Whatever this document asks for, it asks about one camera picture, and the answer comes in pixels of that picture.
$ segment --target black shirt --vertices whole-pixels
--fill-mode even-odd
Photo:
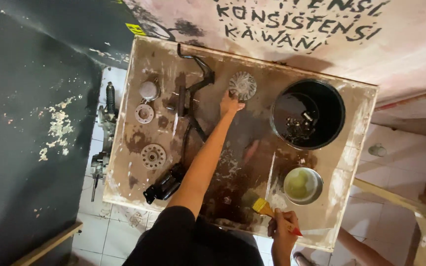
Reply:
[[[139,239],[125,266],[263,266],[259,251],[182,206],[164,209]]]

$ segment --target wooden table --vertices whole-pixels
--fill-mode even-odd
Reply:
[[[167,201],[161,200],[147,204],[142,192],[180,160],[188,121],[178,118],[166,107],[177,102],[179,85],[185,83],[188,87],[202,80],[201,69],[194,60],[180,58],[176,49],[174,42],[145,36],[137,35],[133,42],[103,201],[148,211],[161,211],[167,205]],[[246,108],[237,113],[228,131],[201,215],[224,228],[266,236],[269,218],[255,214],[242,203],[241,197],[253,191],[265,197],[273,207],[296,211],[304,234],[297,242],[299,245],[333,251],[377,87],[190,45],[182,45],[182,53],[198,55],[216,74],[215,84],[195,95],[195,116],[206,133],[210,133],[219,120],[219,102],[231,76],[246,71],[257,81],[257,93],[246,102]],[[277,95],[291,83],[306,78],[333,85],[346,107],[346,121],[339,136],[313,151],[288,146],[269,125],[270,107]],[[151,102],[155,118],[148,124],[140,124],[134,117],[141,101],[139,86],[152,79],[157,79],[161,88],[160,97]],[[259,146],[251,160],[244,164],[244,150],[253,140],[259,140]],[[160,144],[166,151],[167,163],[162,169],[148,170],[142,165],[140,152],[150,143]],[[192,130],[186,165],[201,145],[198,134]],[[322,195],[307,206],[292,204],[282,192],[283,173],[297,164],[314,169],[324,181]]]

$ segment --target metal bowl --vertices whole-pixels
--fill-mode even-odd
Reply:
[[[289,189],[291,187],[291,182],[293,181],[293,178],[296,178],[299,176],[300,171],[304,171],[307,175],[307,180],[305,181],[305,188],[306,188],[306,196],[302,198],[294,197],[293,195],[290,195],[291,190]],[[323,179],[321,176],[314,171],[313,169],[307,168],[307,167],[297,167],[290,171],[285,179],[284,179],[284,193],[285,196],[296,205],[308,205],[314,201],[316,201],[321,193],[323,191]]]

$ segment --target black metal bracket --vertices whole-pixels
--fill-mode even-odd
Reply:
[[[206,142],[206,139],[208,138],[208,136],[203,131],[200,124],[198,124],[198,121],[195,119],[194,110],[193,110],[193,101],[194,101],[195,93],[198,90],[200,90],[201,88],[204,88],[207,85],[214,84],[214,71],[211,70],[211,68],[207,64],[205,64],[205,62],[203,62],[203,60],[200,59],[198,56],[196,56],[196,55],[182,55],[182,53],[180,51],[180,44],[177,45],[177,54],[181,58],[192,58],[192,59],[194,59],[195,62],[198,64],[198,66],[203,71],[203,80],[201,82],[195,83],[188,88],[185,88],[183,86],[180,87],[180,91],[179,91],[179,94],[178,94],[177,114],[178,114],[179,117],[184,117],[185,114],[186,114],[188,116],[188,120],[189,120],[190,124],[198,132],[198,135],[200,136],[202,141]],[[190,99],[189,99],[188,108],[185,108],[185,97],[186,97],[187,91],[190,92]]]

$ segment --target person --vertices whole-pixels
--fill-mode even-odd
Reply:
[[[143,233],[124,265],[247,265],[262,266],[257,244],[236,231],[224,231],[198,217],[210,184],[226,133],[236,114],[244,108],[227,90],[221,100],[221,118],[192,161],[182,184],[159,214],[153,227]],[[268,235],[274,239],[272,259],[275,266],[290,266],[290,255],[297,236],[288,232],[285,221],[298,227],[294,212],[275,210]]]

